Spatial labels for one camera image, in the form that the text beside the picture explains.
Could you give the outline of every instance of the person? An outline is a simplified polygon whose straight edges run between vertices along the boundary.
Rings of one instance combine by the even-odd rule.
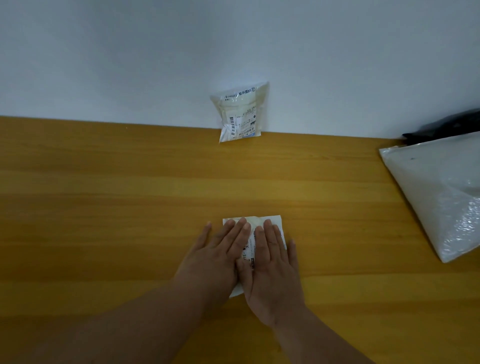
[[[255,229],[255,267],[241,258],[251,233],[229,220],[208,241],[207,223],[167,284],[47,341],[15,363],[169,363],[206,310],[228,300],[240,280],[245,299],[292,363],[372,363],[305,304],[297,248],[285,250],[270,220]]]

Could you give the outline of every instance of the plastic package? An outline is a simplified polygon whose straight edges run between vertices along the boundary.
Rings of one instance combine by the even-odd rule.
[[[232,219],[234,219],[235,222],[237,222],[241,218],[232,218]],[[285,249],[287,248],[287,244],[285,244],[285,237],[283,235],[283,228],[282,228],[282,217],[280,215],[263,216],[261,218],[258,218],[256,216],[248,216],[246,219],[247,219],[247,222],[249,222],[250,225],[252,226],[252,230],[250,233],[250,238],[248,238],[248,243],[243,249],[242,258],[245,260],[250,260],[252,269],[255,269],[255,234],[254,232],[257,226],[262,226],[265,220],[270,219],[272,221],[272,224],[277,225],[278,228],[280,229],[280,233],[282,234],[283,246],[285,247]],[[228,220],[230,219],[229,218],[223,219],[223,223],[225,224]],[[240,283],[237,283],[230,297],[235,297],[242,293],[243,293],[243,288]]]
[[[480,245],[480,132],[380,154],[442,262]]]
[[[220,143],[260,136],[269,83],[238,87],[210,96],[222,117]]]

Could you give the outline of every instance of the person's right hand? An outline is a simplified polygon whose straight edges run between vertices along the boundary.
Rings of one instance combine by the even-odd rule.
[[[269,327],[283,316],[305,308],[298,272],[297,248],[293,240],[287,250],[280,229],[266,220],[255,229],[255,270],[250,261],[236,262],[245,299],[253,313]]]

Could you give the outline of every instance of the wood grain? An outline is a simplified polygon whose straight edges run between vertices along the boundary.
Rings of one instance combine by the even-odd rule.
[[[436,257],[395,141],[0,118],[0,361],[169,279],[201,227],[281,215],[310,308],[379,363],[480,362],[480,250]],[[243,296],[178,363],[286,363]]]

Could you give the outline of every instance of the wooden table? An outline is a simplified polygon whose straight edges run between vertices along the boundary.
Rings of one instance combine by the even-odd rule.
[[[0,118],[0,361],[175,272],[202,226],[281,215],[310,308],[379,363],[480,362],[480,250],[437,258],[394,141]],[[285,363],[243,296],[178,362]]]

